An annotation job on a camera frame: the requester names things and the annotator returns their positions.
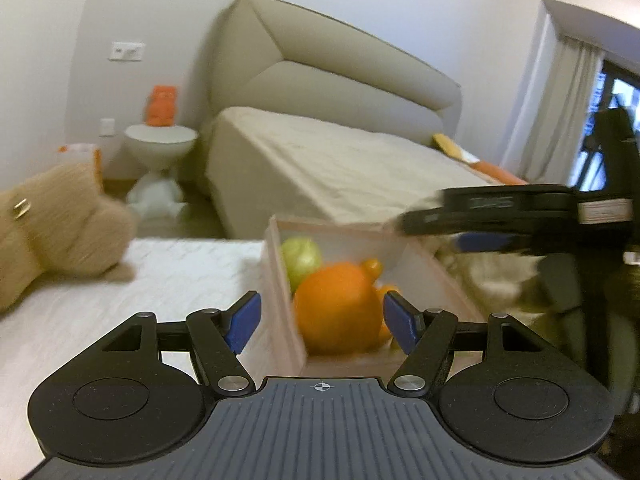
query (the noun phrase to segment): yellow and orange pillow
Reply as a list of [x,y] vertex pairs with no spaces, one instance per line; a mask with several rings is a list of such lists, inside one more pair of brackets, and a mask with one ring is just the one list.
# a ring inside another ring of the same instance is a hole
[[519,186],[521,184],[528,184],[525,180],[515,176],[513,173],[510,173],[500,166],[496,166],[495,164],[491,164],[485,160],[480,160],[475,155],[467,152],[460,148],[453,140],[449,139],[444,134],[433,134],[432,137],[433,147],[440,150],[445,155],[463,162],[467,164],[470,168],[473,168],[480,173],[483,173],[487,176],[490,176],[501,182],[506,184],[507,186]]

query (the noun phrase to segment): wall outlet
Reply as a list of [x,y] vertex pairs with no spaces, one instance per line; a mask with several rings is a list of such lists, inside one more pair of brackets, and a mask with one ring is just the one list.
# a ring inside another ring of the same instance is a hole
[[100,137],[113,137],[116,134],[116,119],[100,119]]
[[144,43],[123,43],[115,41],[111,43],[111,61],[142,61],[145,53]]

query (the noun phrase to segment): green apple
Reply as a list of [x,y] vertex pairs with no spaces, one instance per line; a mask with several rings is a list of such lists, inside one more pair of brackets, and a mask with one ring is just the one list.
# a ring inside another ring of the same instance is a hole
[[309,237],[289,238],[282,244],[280,251],[292,294],[308,275],[322,267],[320,247]]

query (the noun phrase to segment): headboard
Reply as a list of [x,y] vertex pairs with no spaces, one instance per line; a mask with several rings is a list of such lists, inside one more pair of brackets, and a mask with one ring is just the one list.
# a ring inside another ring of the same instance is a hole
[[[249,106],[425,143],[436,132],[452,136],[460,118],[460,86],[443,73],[281,0],[235,0],[211,68],[210,119]],[[203,127],[205,145],[211,124]]]

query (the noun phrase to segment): curtain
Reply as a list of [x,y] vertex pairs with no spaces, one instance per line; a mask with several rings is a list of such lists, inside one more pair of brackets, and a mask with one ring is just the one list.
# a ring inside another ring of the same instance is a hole
[[588,118],[604,52],[564,37],[556,46],[540,109],[527,140],[519,173],[532,184],[567,184]]

